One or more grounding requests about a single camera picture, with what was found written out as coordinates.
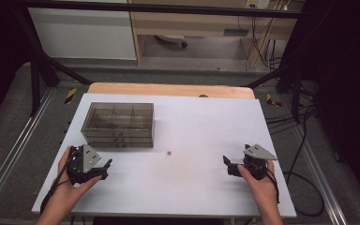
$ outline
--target white table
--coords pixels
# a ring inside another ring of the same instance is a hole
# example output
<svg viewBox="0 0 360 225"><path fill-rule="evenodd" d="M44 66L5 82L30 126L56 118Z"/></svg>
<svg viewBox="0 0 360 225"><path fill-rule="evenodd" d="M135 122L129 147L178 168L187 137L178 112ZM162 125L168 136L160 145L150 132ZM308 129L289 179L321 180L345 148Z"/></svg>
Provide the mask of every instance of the white table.
<svg viewBox="0 0 360 225"><path fill-rule="evenodd" d="M69 145L85 144L81 134L91 102L154 103L154 148L96 148L97 166L112 158L106 180L98 182L72 213L85 216L246 218L259 215L243 178L229 176L225 155L241 162L245 143L274 155L259 100L219 97L165 97L84 94L67 136L32 209L40 204ZM279 211L296 217L278 162Z"/></svg>

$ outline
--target gray carpet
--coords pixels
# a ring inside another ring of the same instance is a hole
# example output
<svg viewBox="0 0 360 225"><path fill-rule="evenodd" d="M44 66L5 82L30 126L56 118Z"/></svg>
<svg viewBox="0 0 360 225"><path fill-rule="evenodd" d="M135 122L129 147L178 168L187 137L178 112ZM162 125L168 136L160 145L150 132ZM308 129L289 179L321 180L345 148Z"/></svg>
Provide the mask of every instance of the gray carpet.
<svg viewBox="0 0 360 225"><path fill-rule="evenodd" d="M185 71L143 71L134 69L78 69L84 77L97 82L119 83L181 83L239 86L254 80L253 76L246 78L237 72L185 72ZM0 108L0 164L8 154L11 145L19 136L30 113L31 96L27 80L29 68L19 70L7 99ZM66 105L64 100L71 87L72 80L62 76L62 84L56 88L46 112L35 129L30 141L26 145L20 160L7 180L0 193L0 219L35 220L38 215L31 213L31 207L36 199L36 191L44 182L44 177L51 168L53 159L58 151L60 142L65 137L68 122L71 121L82 93L87 86L79 86L71 103ZM256 97L262 103L262 110L266 117L286 114L284 107L268 105L266 93L270 93L274 100L281 100L273 88L275 81L268 82L264 87L256 89ZM293 129L287 129L272 135L274 146L283 171L290 168L299 141ZM307 139L314 149L325 175L334 190L343 213L350 224L360 224L360 187L353 177L353 173L346 164L337 163L330 142L320 124L320 119L310 117L307 121ZM303 154L298 159L295 172L313 181ZM318 195L305 182L292 177L289 187L295 206L309 213L317 212L320 208ZM247 219L237 219L236 224L243 224ZM331 224L326 210L318 217L298 215L297 218L285 219L287 224Z"/></svg>

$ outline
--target white cabinet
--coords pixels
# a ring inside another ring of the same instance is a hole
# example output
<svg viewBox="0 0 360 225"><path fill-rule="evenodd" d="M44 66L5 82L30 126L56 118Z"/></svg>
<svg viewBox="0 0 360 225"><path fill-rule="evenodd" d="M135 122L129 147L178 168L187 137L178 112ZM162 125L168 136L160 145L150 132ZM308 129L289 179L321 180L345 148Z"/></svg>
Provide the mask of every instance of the white cabinet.
<svg viewBox="0 0 360 225"><path fill-rule="evenodd" d="M128 12L29 10L43 49L50 57L136 60Z"/></svg>

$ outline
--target clear plastic box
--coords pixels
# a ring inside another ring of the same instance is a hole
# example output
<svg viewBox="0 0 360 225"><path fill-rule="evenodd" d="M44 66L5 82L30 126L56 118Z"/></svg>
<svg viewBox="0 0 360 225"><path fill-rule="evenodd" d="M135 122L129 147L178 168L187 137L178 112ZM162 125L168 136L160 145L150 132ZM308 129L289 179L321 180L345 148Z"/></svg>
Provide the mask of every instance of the clear plastic box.
<svg viewBox="0 0 360 225"><path fill-rule="evenodd" d="M91 146L153 147L154 104L93 102L81 132Z"/></svg>

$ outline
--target hand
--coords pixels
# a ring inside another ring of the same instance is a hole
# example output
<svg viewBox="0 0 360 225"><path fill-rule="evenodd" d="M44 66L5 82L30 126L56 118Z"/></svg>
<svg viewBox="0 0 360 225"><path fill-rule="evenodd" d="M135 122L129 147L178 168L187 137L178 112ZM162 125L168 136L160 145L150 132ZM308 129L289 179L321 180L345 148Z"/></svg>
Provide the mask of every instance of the hand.
<svg viewBox="0 0 360 225"><path fill-rule="evenodd" d="M69 147L61 157L58 163L58 173L66 165L69 156ZM57 184L59 185L54 194L49 199L42 215L37 220L37 224L60 224L61 221L71 212L78 200L86 193L92 186L100 180L101 176L94 177L88 180L80 187L72 186L69 181L67 170L64 171Z"/></svg>
<svg viewBox="0 0 360 225"><path fill-rule="evenodd" d="M274 163L271 160L267 160L267 168L274 172ZM271 180L267 177L256 180L242 165L238 165L238 170L252 189L253 199L262 215L262 223L283 224L278 210L276 189Z"/></svg>

